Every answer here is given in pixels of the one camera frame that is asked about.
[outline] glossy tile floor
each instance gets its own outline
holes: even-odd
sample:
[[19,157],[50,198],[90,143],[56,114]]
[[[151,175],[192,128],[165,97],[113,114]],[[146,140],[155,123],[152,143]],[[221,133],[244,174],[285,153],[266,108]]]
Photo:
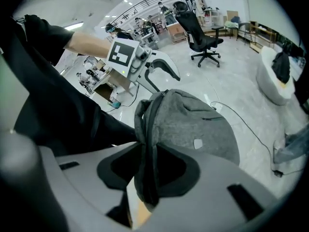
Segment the glossy tile floor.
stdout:
[[[220,101],[233,108],[251,127],[272,154],[273,143],[284,137],[284,133],[295,133],[308,122],[307,115],[301,110],[296,97],[285,106],[276,106],[258,89],[255,80],[259,55],[244,45],[242,40],[223,37],[224,42],[216,49],[220,53],[220,68],[210,59],[197,67],[199,58],[190,58],[192,52],[187,42],[168,44],[160,48],[177,65],[181,81],[176,81],[162,70],[155,70],[150,79],[160,90],[181,89],[210,104]],[[136,87],[132,85],[133,94]],[[118,120],[134,126],[134,112],[138,101],[150,98],[151,93],[140,87],[136,101],[130,107],[120,107],[110,114]],[[134,97],[119,93],[117,99],[122,105],[130,105]],[[104,99],[96,101],[104,111],[112,108]],[[265,185],[276,197],[288,193],[298,180],[300,172],[276,177],[270,171],[270,157],[267,149],[260,144],[241,119],[229,108],[219,104],[217,112],[222,114],[232,126],[240,152],[240,168]],[[306,156],[273,166],[284,173],[302,169]]]

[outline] black office chair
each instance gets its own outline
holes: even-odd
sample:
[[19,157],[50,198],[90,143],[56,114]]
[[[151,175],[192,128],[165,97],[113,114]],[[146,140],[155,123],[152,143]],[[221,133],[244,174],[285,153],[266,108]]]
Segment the black office chair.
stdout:
[[201,62],[205,58],[210,58],[217,63],[217,67],[220,67],[220,63],[213,56],[218,55],[220,58],[220,54],[212,51],[212,53],[207,52],[207,50],[211,51],[211,47],[216,48],[218,44],[223,42],[223,39],[219,39],[219,29],[222,29],[222,26],[214,26],[211,29],[216,30],[216,37],[206,36],[200,27],[197,16],[192,12],[188,11],[188,6],[186,3],[178,1],[173,3],[173,7],[176,13],[176,20],[180,23],[184,30],[186,30],[188,34],[188,42],[189,46],[192,50],[196,52],[203,52],[200,54],[196,54],[191,56],[193,60],[194,57],[202,57],[202,59],[198,62],[198,67],[201,67]]

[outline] staircase railing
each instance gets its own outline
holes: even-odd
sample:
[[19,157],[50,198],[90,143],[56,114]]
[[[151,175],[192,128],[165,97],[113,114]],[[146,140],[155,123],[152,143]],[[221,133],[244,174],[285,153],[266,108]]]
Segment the staircase railing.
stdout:
[[153,6],[154,4],[158,4],[160,1],[165,1],[165,0],[144,0],[144,1],[141,1],[138,4],[135,4],[134,6],[129,8],[127,11],[123,12],[120,16],[118,16],[112,22],[112,24],[115,25],[115,26],[121,25],[125,21],[134,17],[135,14],[145,10],[148,7]]

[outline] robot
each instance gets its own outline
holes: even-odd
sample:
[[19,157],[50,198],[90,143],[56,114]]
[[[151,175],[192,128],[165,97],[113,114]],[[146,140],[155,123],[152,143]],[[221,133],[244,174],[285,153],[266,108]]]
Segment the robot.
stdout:
[[107,61],[109,66],[124,77],[131,82],[138,82],[151,93],[160,91],[148,77],[156,68],[161,68],[180,81],[179,71],[166,53],[141,47],[138,41],[114,39]]

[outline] white shell chair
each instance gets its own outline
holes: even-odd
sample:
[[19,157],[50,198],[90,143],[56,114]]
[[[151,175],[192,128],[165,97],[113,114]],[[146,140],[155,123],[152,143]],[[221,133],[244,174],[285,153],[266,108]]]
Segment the white shell chair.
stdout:
[[285,105],[295,92],[293,78],[282,85],[272,70],[272,63],[277,52],[267,46],[263,46],[260,52],[260,61],[256,80],[262,92],[276,105]]

